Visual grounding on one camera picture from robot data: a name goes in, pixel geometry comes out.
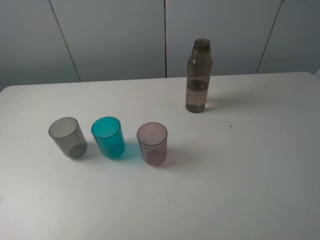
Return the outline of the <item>grey translucent plastic cup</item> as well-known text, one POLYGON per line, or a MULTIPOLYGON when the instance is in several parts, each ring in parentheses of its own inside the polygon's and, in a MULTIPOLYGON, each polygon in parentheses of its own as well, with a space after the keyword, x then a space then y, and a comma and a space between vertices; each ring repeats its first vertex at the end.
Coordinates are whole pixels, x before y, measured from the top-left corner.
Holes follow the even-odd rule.
POLYGON ((73 117, 63 117, 53 122, 48 134, 62 153, 70 159, 78 159, 87 151, 87 141, 78 121, 73 117))

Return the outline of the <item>translucent brown plastic bottle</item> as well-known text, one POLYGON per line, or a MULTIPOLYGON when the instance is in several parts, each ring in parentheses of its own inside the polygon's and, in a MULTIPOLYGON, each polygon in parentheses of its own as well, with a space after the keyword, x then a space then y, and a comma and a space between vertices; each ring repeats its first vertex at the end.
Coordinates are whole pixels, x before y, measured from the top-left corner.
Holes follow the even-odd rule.
POLYGON ((210 41, 195 40, 187 61, 186 78, 185 108, 191 113, 199 114, 205 109, 212 67, 210 41))

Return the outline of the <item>teal translucent plastic cup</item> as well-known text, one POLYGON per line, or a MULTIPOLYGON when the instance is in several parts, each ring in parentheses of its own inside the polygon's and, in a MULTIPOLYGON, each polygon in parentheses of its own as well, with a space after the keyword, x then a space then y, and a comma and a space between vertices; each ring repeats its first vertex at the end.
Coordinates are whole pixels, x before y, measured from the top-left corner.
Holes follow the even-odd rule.
POLYGON ((96 120, 91 126, 91 133, 106 158, 116 159, 124 153, 125 141, 117 118, 105 116, 96 120))

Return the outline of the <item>pink translucent plastic cup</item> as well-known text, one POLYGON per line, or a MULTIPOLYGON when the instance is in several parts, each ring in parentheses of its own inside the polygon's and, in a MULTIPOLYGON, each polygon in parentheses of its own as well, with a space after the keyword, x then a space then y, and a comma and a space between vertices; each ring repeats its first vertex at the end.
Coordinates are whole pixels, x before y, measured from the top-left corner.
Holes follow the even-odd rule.
POLYGON ((143 124, 137 131, 142 159, 152 166, 161 165, 167 158, 168 131, 158 122, 143 124))

